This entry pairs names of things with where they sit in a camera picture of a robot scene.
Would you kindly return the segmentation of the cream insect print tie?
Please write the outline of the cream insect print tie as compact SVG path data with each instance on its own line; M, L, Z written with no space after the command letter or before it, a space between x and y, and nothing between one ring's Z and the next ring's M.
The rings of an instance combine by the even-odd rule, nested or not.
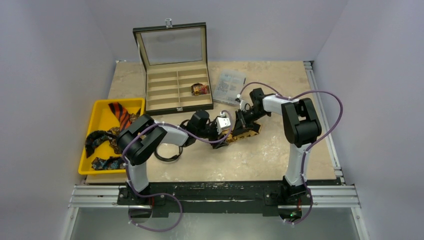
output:
M239 140L243 140L243 139L247 139L247 138L250 138L250 137L253 137L253 136L257 136L257 135L260 134L261 129L262 129L262 125L257 123L257 122L254 122L252 129L248 129L247 131L245 131L245 132L243 132L239 135L230 134L226 138L225 142L228 143L228 144L231 144L231 143L234 143L234 142L239 141Z

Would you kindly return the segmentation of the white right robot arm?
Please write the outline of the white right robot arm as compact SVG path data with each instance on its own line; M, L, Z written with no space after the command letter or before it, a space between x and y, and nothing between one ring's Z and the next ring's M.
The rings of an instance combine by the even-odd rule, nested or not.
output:
M262 126L257 121L264 116L277 114L282 117L284 135L290 148L280 198L292 204L306 192L308 149L322 133L313 101L310 98L291 99L278 94L264 94L261 88L252 90L249 95L251 104L242 100L240 94L235 99L239 109L235 112L231 139L236 141L258 135Z

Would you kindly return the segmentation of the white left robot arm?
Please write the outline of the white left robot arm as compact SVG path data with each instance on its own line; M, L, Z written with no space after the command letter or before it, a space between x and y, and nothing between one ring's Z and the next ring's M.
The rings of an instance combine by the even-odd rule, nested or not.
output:
M190 119L179 125L154 120L143 114L116 138L121 150L127 185L131 188L129 197L138 205L146 203L151 194L147 177L147 161L161 144L186 148L196 141L221 147L232 132L233 119L227 110L210 119L205 110L197 110Z

